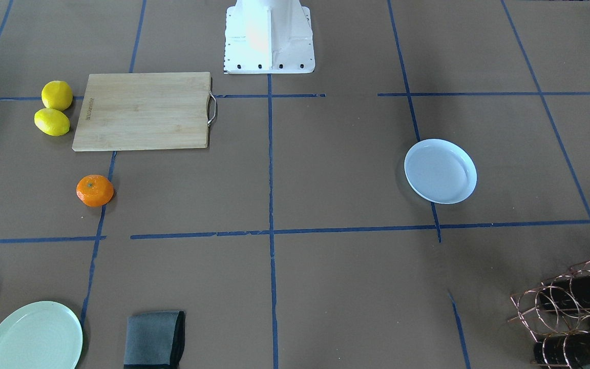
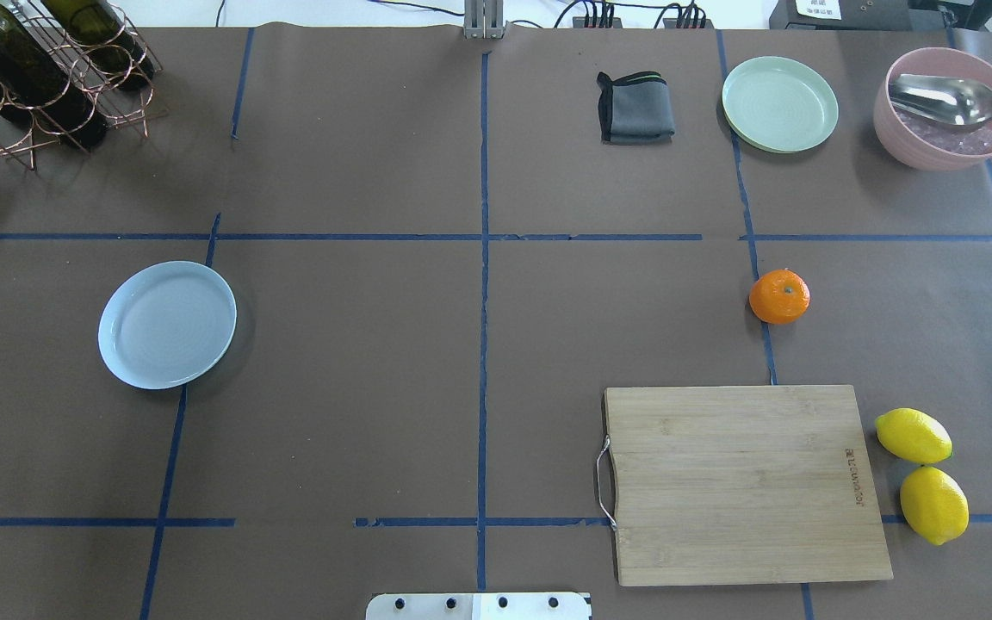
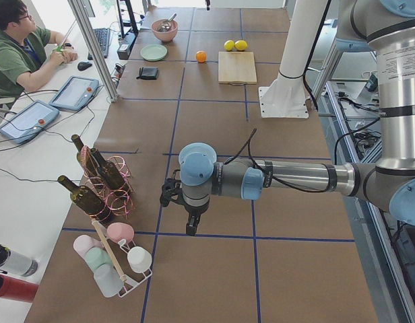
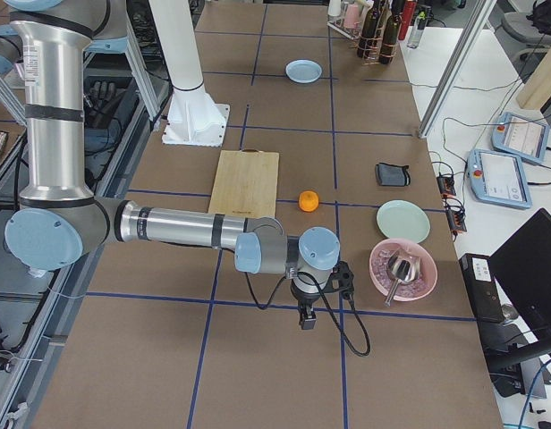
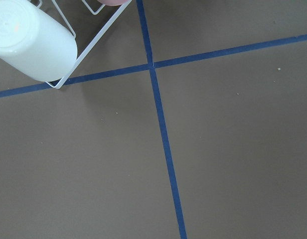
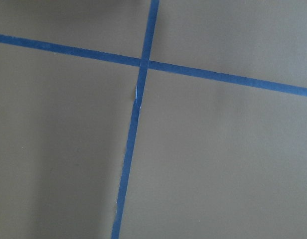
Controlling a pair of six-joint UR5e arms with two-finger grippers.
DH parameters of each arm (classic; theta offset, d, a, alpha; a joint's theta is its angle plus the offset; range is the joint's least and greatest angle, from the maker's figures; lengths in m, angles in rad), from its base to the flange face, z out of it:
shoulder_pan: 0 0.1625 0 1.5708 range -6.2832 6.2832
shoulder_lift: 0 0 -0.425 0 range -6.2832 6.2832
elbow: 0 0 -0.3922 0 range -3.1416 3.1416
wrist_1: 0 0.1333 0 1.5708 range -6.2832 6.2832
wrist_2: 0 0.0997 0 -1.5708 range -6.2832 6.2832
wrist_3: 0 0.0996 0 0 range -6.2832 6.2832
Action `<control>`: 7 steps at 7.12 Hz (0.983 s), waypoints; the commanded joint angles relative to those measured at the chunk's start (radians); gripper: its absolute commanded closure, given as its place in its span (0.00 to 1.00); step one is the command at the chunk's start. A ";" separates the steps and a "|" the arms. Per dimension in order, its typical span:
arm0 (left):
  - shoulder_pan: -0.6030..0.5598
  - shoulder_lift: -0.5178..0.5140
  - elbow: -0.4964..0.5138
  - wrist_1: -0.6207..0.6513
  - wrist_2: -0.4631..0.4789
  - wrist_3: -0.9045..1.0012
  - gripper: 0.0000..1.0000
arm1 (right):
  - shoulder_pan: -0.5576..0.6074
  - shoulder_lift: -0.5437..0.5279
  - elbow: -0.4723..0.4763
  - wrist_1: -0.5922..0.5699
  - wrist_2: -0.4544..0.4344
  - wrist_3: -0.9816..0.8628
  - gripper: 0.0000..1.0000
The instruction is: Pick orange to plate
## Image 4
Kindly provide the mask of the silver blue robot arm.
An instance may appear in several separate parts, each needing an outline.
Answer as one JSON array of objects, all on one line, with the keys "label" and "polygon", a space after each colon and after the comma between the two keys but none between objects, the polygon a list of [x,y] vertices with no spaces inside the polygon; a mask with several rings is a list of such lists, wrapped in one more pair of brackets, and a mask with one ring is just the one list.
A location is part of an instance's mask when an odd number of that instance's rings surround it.
[{"label": "silver blue robot arm", "polygon": [[273,218],[232,217],[96,196],[85,182],[83,54],[95,42],[125,49],[123,1],[11,1],[21,37],[29,183],[5,226],[8,248],[25,265],[54,271],[108,241],[159,241],[228,249],[237,270],[291,281],[300,326],[336,278],[340,243],[323,227],[298,237]]}]

